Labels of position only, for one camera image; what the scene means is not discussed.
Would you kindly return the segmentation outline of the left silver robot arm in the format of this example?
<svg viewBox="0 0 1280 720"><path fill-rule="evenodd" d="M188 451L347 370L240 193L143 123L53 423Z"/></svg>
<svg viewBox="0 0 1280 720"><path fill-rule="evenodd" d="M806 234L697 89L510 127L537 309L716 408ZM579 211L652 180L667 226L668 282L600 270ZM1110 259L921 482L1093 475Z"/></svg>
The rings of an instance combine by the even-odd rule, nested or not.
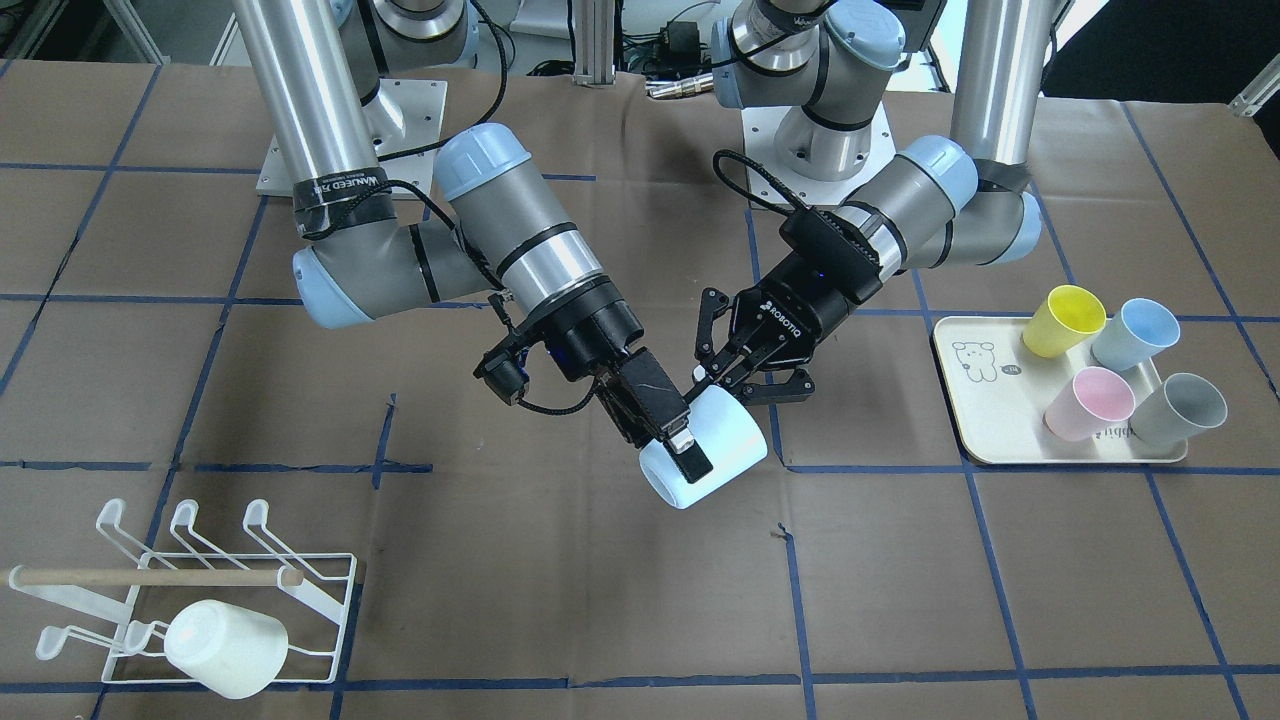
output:
<svg viewBox="0 0 1280 720"><path fill-rule="evenodd" d="M812 392L817 347L893 275L1011 263L1033 250L1041 210L1027 151L1055 5L972 1L945 136L893 155L876 117L905 50L874 1L742 1L716 22L710 77L724 108L783 108L764 160L735 155L774 193L788 255L753 287L712 291L699 319L694 393L746 405Z"/></svg>

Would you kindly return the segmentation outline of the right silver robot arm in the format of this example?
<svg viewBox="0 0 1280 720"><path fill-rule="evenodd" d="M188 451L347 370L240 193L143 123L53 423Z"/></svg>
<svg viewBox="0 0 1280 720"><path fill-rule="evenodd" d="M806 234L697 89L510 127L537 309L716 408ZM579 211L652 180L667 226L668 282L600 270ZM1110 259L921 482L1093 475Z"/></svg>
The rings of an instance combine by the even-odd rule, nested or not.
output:
<svg viewBox="0 0 1280 720"><path fill-rule="evenodd" d="M294 282L326 328L370 323L488 291L524 320L480 360L475 377L504 404L525 405L527 352L543 345L570 382L589 379L620 433L655 443L680 480L708 478L710 445L653 354L643 327L550 191L530 152L502 124L448 140L428 190L388 177L375 154L337 19L325 1L238 1L236 19L292 182L306 247Z"/></svg>

